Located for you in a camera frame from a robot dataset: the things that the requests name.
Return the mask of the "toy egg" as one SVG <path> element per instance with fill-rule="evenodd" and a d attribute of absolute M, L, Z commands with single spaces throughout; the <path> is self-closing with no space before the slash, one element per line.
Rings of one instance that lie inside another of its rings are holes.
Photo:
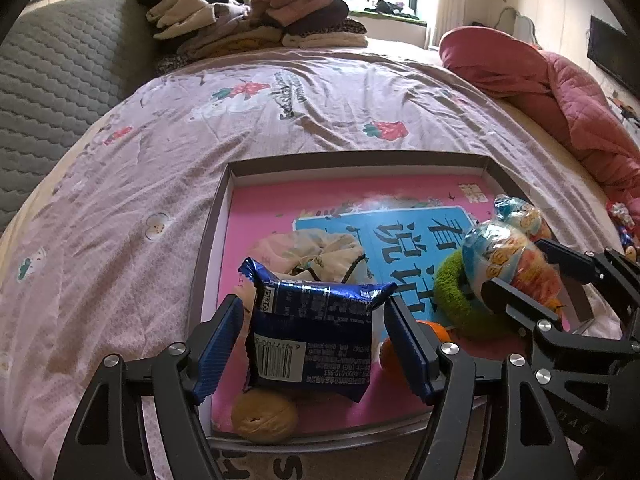
<path fill-rule="evenodd" d="M 523 232 L 536 242 L 544 238 L 550 240 L 551 230 L 540 210 L 518 197 L 498 195 L 494 200 L 496 218 Z"/>
<path fill-rule="evenodd" d="M 465 235 L 461 253 L 466 278 L 483 304 L 483 285 L 500 278 L 553 312 L 563 307 L 559 273 L 535 243 L 514 226 L 498 220 L 478 224 Z"/>

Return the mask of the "blue cookie packet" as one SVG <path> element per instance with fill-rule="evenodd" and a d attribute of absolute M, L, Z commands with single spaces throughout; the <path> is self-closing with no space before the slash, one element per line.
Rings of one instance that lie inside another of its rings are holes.
<path fill-rule="evenodd" d="M 362 399 L 373 359 L 373 315 L 397 285 L 282 280 L 247 258 L 239 271 L 256 289 L 245 350 L 246 385 Z"/>

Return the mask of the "brown walnut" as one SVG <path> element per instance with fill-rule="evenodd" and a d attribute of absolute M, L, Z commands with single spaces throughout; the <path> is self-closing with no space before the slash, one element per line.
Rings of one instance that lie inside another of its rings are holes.
<path fill-rule="evenodd" d="M 235 399 L 231 423 L 235 433 L 250 442 L 278 443 L 294 434 L 297 406 L 282 393 L 250 389 Z"/>

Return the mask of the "beige drawstring pouch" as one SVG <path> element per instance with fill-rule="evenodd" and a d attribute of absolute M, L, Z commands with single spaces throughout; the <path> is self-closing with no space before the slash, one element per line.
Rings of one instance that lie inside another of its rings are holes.
<path fill-rule="evenodd" d="M 304 229 L 258 240 L 248 256 L 282 280 L 369 284 L 374 276 L 356 237 Z"/>

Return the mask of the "small clown doll toy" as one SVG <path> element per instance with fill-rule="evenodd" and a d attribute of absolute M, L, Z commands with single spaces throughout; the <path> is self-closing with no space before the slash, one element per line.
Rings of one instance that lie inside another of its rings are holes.
<path fill-rule="evenodd" d="M 638 263 L 639 240 L 634 235 L 636 224 L 634 219 L 631 218 L 628 208 L 623 203 L 609 202 L 606 205 L 606 211 L 615 226 L 625 257 L 634 263 Z"/>

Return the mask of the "pink strawberry bed sheet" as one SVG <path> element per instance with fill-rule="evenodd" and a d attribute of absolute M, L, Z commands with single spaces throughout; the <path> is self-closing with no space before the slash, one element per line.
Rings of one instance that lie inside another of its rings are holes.
<path fill-rule="evenodd" d="M 1 430 L 28 473 L 52 477 L 104 356 L 152 356 L 186 336 L 229 162 L 364 150 L 489 156 L 563 244 L 618 243 L 574 156 L 408 44 L 265 50 L 156 78 L 89 128 L 2 237 Z"/>

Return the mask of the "red quilted blanket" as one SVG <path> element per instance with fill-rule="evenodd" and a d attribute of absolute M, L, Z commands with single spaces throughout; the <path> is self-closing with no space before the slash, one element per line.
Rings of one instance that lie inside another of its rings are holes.
<path fill-rule="evenodd" d="M 587 170 L 612 203 L 639 220 L 639 148 L 593 76 L 564 56 L 505 32 L 464 26 L 442 37 L 442 65 L 516 107 Z"/>

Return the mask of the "black flat television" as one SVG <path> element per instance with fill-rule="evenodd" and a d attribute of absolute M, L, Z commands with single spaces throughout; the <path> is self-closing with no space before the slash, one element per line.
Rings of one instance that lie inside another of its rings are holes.
<path fill-rule="evenodd" d="M 639 52 L 624 32 L 594 15 L 590 18 L 587 58 L 639 97 Z"/>

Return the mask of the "grey quilted headboard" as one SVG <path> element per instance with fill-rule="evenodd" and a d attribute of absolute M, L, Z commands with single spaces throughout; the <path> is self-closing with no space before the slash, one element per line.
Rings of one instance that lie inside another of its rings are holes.
<path fill-rule="evenodd" d="M 138 0 L 64 0 L 21 16 L 1 45 L 1 224 L 87 129 L 154 76 Z"/>

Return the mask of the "pile of folded clothes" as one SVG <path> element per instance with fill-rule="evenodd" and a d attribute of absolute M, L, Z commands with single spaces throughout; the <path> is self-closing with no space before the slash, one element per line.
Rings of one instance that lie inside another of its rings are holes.
<path fill-rule="evenodd" d="M 367 29 L 343 0 L 139 0 L 156 28 L 156 71 L 275 47 L 362 48 Z"/>

